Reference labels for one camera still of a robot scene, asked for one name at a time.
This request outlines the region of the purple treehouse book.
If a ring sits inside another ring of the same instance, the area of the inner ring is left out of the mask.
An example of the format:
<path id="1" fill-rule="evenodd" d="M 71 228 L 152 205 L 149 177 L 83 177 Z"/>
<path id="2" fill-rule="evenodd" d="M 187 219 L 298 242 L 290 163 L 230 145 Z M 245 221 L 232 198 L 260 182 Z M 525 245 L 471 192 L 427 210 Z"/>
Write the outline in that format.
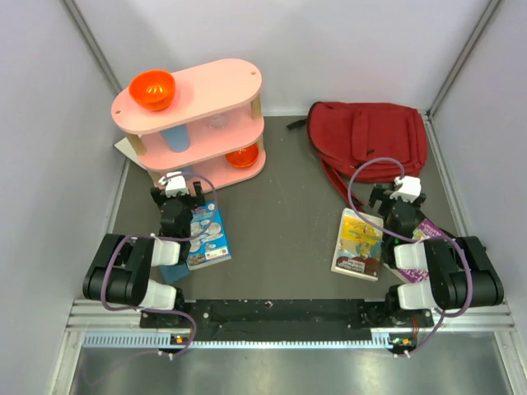
<path id="1" fill-rule="evenodd" d="M 421 240 L 434 237 L 444 239 L 446 236 L 454 238 L 430 220 L 424 219 L 413 231 L 412 239 L 416 240 L 416 243 L 396 244 L 385 266 L 404 283 L 414 284 L 425 281 L 429 277 L 429 271 Z"/>

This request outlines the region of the red backpack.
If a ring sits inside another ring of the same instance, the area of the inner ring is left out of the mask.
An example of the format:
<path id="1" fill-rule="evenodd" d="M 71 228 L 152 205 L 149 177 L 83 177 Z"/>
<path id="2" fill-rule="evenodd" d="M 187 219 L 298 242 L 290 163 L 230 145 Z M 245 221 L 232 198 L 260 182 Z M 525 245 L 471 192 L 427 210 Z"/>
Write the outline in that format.
<path id="1" fill-rule="evenodd" d="M 355 180 L 364 184 L 392 182 L 403 170 L 418 177 L 427 162 L 427 133 L 417 109 L 390 103 L 314 103 L 306 118 L 287 125 L 306 127 L 307 137 L 328 179 L 344 200 L 347 179 L 369 160 Z"/>

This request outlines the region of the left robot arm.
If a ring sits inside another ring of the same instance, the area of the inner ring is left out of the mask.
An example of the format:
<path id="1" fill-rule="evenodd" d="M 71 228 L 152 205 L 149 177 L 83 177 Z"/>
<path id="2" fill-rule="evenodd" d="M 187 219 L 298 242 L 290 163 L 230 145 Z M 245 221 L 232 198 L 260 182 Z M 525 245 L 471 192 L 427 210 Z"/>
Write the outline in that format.
<path id="1" fill-rule="evenodd" d="M 194 182 L 193 187 L 194 195 L 189 191 L 167 195 L 159 188 L 151 189 L 160 212 L 160 229 L 155 236 L 104 236 L 83 280 L 85 298 L 158 309 L 160 319 L 172 327 L 186 319 L 187 308 L 177 300 L 177 289 L 152 280 L 150 271 L 152 267 L 186 264 L 193 210 L 205 203 L 201 183 Z"/>

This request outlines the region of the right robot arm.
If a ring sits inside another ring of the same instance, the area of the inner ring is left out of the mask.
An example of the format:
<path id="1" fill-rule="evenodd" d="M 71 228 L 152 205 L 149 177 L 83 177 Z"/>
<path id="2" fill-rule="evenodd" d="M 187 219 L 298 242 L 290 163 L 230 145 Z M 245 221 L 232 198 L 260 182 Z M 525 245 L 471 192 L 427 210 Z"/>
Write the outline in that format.
<path id="1" fill-rule="evenodd" d="M 455 237 L 435 226 L 421 211 L 425 194 L 415 202 L 394 200 L 391 194 L 375 185 L 369 206 L 379 202 L 385 228 L 413 241 L 383 235 L 381 262 L 393 272 L 417 275 L 389 289 L 384 313 L 390 323 L 404 325 L 416 309 L 461 309 L 468 296 L 474 308 L 502 303 L 501 279 L 478 237 Z"/>

